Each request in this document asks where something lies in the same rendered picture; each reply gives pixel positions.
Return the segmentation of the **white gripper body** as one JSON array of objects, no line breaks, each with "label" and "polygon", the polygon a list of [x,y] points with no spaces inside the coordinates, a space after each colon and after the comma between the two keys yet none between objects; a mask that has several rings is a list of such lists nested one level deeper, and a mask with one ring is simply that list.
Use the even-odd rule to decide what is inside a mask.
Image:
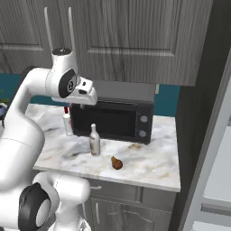
[{"label": "white gripper body", "polygon": [[81,104],[93,106],[97,103],[97,92],[95,88],[92,87],[88,94],[80,94],[79,90],[76,88],[68,97],[53,97],[52,100],[55,102],[62,102],[68,104]]}]

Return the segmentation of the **brown pear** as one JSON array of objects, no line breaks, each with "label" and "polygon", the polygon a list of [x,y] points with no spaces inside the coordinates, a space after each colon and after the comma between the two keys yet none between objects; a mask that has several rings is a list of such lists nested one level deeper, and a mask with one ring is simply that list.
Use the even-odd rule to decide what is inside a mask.
[{"label": "brown pear", "polygon": [[118,160],[116,157],[111,157],[112,167],[116,170],[120,170],[123,167],[123,163]]}]

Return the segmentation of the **grey fridge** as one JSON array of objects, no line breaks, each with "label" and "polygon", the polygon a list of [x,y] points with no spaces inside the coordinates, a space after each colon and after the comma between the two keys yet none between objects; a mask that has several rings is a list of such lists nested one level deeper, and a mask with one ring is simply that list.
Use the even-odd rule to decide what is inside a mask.
[{"label": "grey fridge", "polygon": [[206,156],[209,133],[217,116],[216,100],[225,88],[223,76],[231,48],[231,0],[214,0],[208,31],[194,87],[182,87],[176,112],[180,164],[180,192],[177,193],[168,231],[182,231],[186,213]]}]

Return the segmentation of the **grey fridge door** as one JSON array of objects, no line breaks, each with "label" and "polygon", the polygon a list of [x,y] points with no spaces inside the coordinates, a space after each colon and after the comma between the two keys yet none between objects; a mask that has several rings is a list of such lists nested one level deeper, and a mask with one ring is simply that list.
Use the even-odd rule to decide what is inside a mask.
[{"label": "grey fridge door", "polygon": [[179,231],[231,231],[231,50]]}]

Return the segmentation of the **white bottle with red cap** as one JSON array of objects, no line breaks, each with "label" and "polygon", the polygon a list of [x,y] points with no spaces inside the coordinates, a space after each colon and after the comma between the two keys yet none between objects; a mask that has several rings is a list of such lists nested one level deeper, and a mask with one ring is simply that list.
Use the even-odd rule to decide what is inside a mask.
[{"label": "white bottle with red cap", "polygon": [[67,136],[73,135],[72,125],[71,125],[71,119],[69,114],[69,109],[65,106],[64,107],[64,115],[63,115],[63,122],[65,126],[65,131]]}]

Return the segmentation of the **black microwave oven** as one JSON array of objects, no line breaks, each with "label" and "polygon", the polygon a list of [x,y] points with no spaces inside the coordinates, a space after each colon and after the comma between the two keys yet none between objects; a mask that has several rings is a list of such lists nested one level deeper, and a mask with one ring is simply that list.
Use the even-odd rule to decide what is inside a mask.
[{"label": "black microwave oven", "polygon": [[101,139],[149,144],[153,102],[100,98],[95,106],[69,107],[73,134],[89,136],[95,124]]}]

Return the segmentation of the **white liquor bottle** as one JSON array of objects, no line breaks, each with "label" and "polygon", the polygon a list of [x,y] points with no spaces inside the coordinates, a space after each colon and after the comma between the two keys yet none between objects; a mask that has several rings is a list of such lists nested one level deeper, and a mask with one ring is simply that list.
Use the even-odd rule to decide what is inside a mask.
[{"label": "white liquor bottle", "polygon": [[93,156],[100,154],[100,136],[97,133],[97,127],[95,124],[91,125],[91,133],[89,136],[90,151]]}]

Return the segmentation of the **grey drawer front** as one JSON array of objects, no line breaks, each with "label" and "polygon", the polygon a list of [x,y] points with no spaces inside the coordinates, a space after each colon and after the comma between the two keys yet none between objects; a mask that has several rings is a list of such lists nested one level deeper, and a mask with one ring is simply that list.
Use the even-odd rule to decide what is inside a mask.
[{"label": "grey drawer front", "polygon": [[100,190],[92,190],[91,194],[108,200],[121,200],[141,205],[144,208],[154,208],[172,212],[176,193],[162,189],[128,185],[106,180],[88,179],[91,186],[101,186]]}]

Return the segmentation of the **grey base cupboard door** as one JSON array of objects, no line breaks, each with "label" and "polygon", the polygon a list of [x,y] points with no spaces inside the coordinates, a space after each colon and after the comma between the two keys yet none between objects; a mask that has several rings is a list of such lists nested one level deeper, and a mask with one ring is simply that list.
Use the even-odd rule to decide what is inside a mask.
[{"label": "grey base cupboard door", "polygon": [[[96,203],[100,224],[97,223]],[[92,231],[168,231],[171,212],[90,198],[85,203]]]}]

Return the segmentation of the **grey wall cupboard door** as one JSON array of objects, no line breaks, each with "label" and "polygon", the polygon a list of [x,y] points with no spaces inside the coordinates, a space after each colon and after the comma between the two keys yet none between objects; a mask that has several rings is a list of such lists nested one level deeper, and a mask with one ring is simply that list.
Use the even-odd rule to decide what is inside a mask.
[{"label": "grey wall cupboard door", "polygon": [[74,0],[90,79],[193,86],[214,0]]},{"label": "grey wall cupboard door", "polygon": [[63,42],[58,0],[0,0],[0,73],[19,74],[28,66],[52,66],[46,6],[55,49]]}]

